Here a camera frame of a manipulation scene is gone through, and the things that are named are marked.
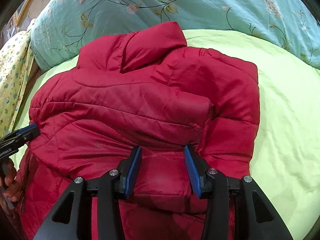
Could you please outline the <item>person's left hand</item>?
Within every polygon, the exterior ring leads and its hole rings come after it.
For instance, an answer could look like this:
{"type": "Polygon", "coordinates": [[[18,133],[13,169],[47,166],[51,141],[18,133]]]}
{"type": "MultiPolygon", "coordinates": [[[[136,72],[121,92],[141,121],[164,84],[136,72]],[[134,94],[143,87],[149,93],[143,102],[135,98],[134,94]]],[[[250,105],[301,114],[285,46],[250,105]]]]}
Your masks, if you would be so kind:
{"type": "Polygon", "coordinates": [[[11,159],[4,162],[4,166],[8,169],[4,179],[1,179],[1,186],[6,185],[7,189],[4,191],[3,196],[12,202],[18,202],[22,196],[22,187],[18,181],[15,180],[17,170],[11,159]]]}

